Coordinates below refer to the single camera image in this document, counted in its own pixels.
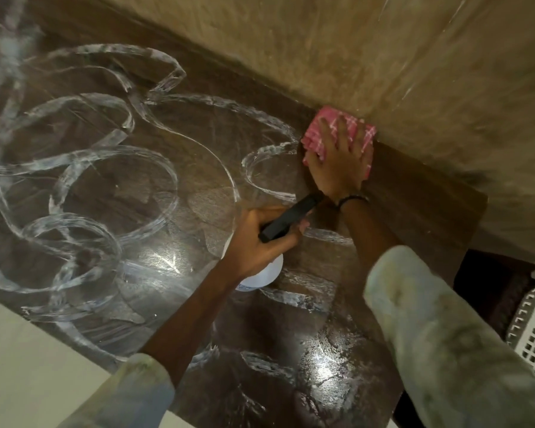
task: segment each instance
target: brown wall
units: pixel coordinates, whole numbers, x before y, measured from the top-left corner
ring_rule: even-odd
[[[477,247],[535,261],[535,0],[110,1],[364,116],[489,195]]]

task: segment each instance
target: tie-dye sleeve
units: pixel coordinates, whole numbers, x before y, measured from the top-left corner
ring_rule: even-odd
[[[158,428],[173,398],[164,367],[135,354],[58,428]]]
[[[412,249],[383,254],[364,299],[428,428],[535,427],[530,367]]]

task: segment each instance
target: brown tabletop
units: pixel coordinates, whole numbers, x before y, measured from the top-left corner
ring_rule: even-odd
[[[1,3],[0,302],[114,370],[214,265],[240,204],[306,192],[315,110],[98,0],[29,0],[19,21]],[[451,284],[486,197],[385,144],[368,190]],[[337,231],[310,229],[274,284],[234,292],[175,413],[386,426],[402,385]]]

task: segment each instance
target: person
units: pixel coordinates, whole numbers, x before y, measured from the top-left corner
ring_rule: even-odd
[[[535,427],[531,368],[441,278],[374,215],[360,195],[372,148],[362,153],[363,126],[349,146],[338,122],[336,145],[320,129],[321,162],[307,152],[319,189],[340,206],[367,273],[361,295],[376,316],[418,415],[434,427]],[[156,428],[174,398],[197,346],[229,294],[295,246],[302,221],[263,244],[259,228],[285,209],[243,212],[226,255],[138,354],[83,403],[61,428]]]

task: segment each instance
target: folded cloth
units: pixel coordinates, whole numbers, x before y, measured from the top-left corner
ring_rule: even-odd
[[[313,121],[305,131],[305,135],[303,138],[301,138],[301,143],[305,147],[306,150],[311,150],[319,156],[319,159],[321,159],[321,162],[325,160],[325,146],[323,145],[323,140],[321,139],[321,132],[319,131],[319,119],[321,117],[325,118],[328,123],[329,127],[331,128],[331,133],[333,134],[333,140],[337,141],[337,121],[339,119],[339,116],[343,115],[345,121],[347,122],[347,131],[349,133],[349,144],[353,142],[354,137],[357,134],[357,122],[359,119],[356,117],[346,114],[344,112],[339,111],[338,109],[332,108],[332,107],[322,107],[321,110],[315,115]],[[377,128],[370,124],[364,125],[364,141],[363,141],[363,151],[364,149],[372,143],[372,139],[377,133]],[[303,159],[303,163],[306,165],[307,161],[305,158]],[[367,169],[367,177],[370,172],[370,164],[369,168]]]

